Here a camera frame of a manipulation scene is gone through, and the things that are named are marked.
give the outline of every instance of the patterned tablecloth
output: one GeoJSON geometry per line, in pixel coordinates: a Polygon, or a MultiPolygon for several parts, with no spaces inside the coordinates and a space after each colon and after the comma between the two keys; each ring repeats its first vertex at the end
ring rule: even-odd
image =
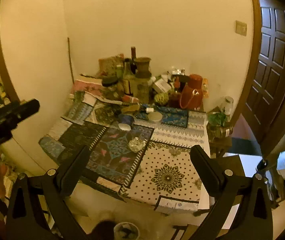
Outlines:
{"type": "Polygon", "coordinates": [[[75,91],[70,110],[40,140],[56,163],[86,144],[91,155],[83,182],[91,187],[94,183],[95,189],[113,197],[146,203],[165,213],[196,211],[202,198],[202,208],[209,208],[208,194],[189,157],[195,144],[209,154],[205,113],[185,111],[181,116],[188,121],[186,127],[137,118],[131,131],[123,131],[114,116],[122,107],[119,102],[115,105],[97,98],[75,91]],[[146,141],[137,153],[128,147],[135,137],[146,141]]]}

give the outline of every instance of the white tablecloth with red dots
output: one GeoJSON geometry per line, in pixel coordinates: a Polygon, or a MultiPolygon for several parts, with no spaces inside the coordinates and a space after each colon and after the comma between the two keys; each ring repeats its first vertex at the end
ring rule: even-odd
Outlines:
{"type": "Polygon", "coordinates": [[[150,141],[130,188],[120,195],[155,206],[155,210],[196,211],[201,180],[190,161],[190,148],[150,141]]]}

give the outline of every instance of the red bottle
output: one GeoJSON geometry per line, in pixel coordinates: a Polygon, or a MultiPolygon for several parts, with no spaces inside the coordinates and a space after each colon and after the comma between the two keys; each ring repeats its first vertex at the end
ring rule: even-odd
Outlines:
{"type": "Polygon", "coordinates": [[[202,76],[191,74],[189,81],[185,85],[181,97],[180,107],[181,109],[189,109],[198,111],[200,109],[203,92],[202,92],[202,76]]]}

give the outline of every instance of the blue patterned cloth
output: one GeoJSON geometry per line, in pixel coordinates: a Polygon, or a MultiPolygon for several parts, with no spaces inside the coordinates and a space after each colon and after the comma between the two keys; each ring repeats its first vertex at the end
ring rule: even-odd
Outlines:
{"type": "Polygon", "coordinates": [[[49,154],[52,158],[57,159],[65,147],[58,141],[49,136],[44,136],[39,141],[39,145],[43,150],[49,154]]]}
{"type": "MultiPolygon", "coordinates": [[[[162,123],[168,124],[168,125],[175,125],[186,128],[188,125],[188,111],[182,110],[179,108],[173,108],[173,107],[166,107],[166,106],[148,106],[148,105],[142,105],[145,107],[152,107],[155,111],[160,112],[163,115],[163,118],[161,120],[162,123]]],[[[148,120],[148,114],[144,112],[139,112],[136,114],[137,119],[142,120],[148,120]]]]}

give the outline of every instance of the wooden door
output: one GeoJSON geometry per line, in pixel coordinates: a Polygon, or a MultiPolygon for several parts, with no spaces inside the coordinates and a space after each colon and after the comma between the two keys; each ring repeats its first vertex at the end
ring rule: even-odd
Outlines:
{"type": "Polygon", "coordinates": [[[243,116],[258,142],[285,97],[285,0],[260,0],[262,28],[258,66],[243,116]]]}

